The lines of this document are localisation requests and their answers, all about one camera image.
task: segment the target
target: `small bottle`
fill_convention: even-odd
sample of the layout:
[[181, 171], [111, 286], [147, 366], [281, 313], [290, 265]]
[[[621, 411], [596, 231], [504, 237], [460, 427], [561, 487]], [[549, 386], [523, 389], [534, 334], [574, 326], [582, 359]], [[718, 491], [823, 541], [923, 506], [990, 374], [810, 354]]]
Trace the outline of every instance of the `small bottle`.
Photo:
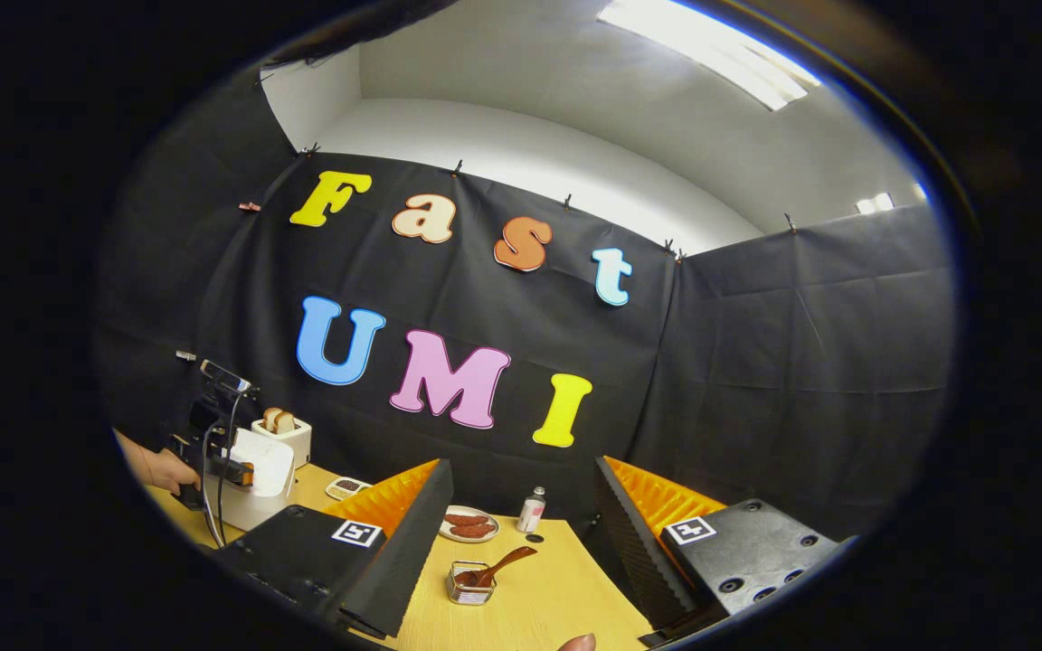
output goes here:
[[532, 495], [524, 500], [524, 506], [521, 506], [521, 516], [518, 517], [518, 531], [531, 534], [538, 530], [541, 515], [545, 514], [545, 498], [542, 497], [544, 495], [545, 490], [538, 486], [532, 490]]

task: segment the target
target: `bread slice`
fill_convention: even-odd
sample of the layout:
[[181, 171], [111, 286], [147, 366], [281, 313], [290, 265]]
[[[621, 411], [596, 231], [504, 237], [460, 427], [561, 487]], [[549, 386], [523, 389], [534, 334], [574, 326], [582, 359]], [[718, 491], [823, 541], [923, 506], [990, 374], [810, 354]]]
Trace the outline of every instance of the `bread slice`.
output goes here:
[[276, 433], [276, 417], [283, 414], [280, 407], [268, 407], [264, 411], [264, 428], [273, 434]]
[[289, 433], [295, 428], [297, 428], [297, 417], [293, 416], [290, 411], [281, 411], [280, 415], [276, 417], [277, 434]]

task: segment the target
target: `yellow letter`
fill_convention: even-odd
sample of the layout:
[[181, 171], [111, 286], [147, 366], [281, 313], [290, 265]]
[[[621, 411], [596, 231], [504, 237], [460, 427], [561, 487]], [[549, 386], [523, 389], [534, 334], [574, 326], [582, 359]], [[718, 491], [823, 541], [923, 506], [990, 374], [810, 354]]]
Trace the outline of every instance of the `yellow letter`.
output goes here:
[[324, 209], [331, 206], [332, 214], [339, 214], [344, 203], [352, 198], [352, 190], [365, 194], [373, 186], [373, 177], [368, 174], [347, 172], [325, 172], [319, 175], [319, 182], [312, 191], [305, 205], [292, 214], [291, 223], [301, 226], [323, 226]]
[[574, 418], [578, 417], [582, 397], [593, 391], [593, 384], [570, 374], [554, 374], [549, 381], [553, 384], [553, 403], [549, 405], [545, 425], [532, 433], [532, 441], [553, 448], [570, 448], [573, 445], [570, 427]]
[[405, 199], [403, 209], [393, 218], [393, 230], [397, 235], [420, 237], [429, 244], [441, 244], [452, 236], [449, 224], [456, 214], [456, 206], [448, 197], [440, 195], [416, 195]]

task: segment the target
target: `light blue letter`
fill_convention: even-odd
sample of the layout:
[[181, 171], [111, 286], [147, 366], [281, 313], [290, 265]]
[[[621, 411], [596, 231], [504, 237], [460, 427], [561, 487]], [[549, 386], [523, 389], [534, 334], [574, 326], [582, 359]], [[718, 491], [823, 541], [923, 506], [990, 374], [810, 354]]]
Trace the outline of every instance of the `light blue letter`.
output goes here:
[[307, 297], [303, 302], [305, 321], [300, 326], [297, 341], [297, 359], [307, 374], [327, 384], [351, 384], [365, 374], [368, 354], [373, 349], [376, 330], [383, 328], [384, 318], [368, 309], [352, 309], [352, 344], [344, 364], [324, 359], [324, 342], [332, 319], [340, 316], [340, 305], [320, 297]]
[[621, 249], [597, 249], [597, 296], [610, 305], [624, 305], [629, 302], [629, 294], [621, 290], [621, 276], [629, 276], [634, 268], [621, 259]]

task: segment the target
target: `wooden spoon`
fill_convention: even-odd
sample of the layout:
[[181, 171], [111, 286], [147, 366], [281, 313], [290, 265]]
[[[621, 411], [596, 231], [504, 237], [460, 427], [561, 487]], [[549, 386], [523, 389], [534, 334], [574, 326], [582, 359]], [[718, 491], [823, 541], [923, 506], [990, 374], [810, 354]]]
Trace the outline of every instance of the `wooden spoon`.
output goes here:
[[537, 552], [537, 549], [531, 547], [519, 547], [514, 549], [513, 552], [505, 553], [504, 558], [501, 558], [499, 564], [496, 564], [492, 568], [461, 572], [452, 580], [461, 587], [489, 587], [493, 582], [493, 574], [496, 574], [497, 570], [504, 568], [504, 566], [512, 564], [514, 560], [520, 560], [525, 556], [532, 556]]

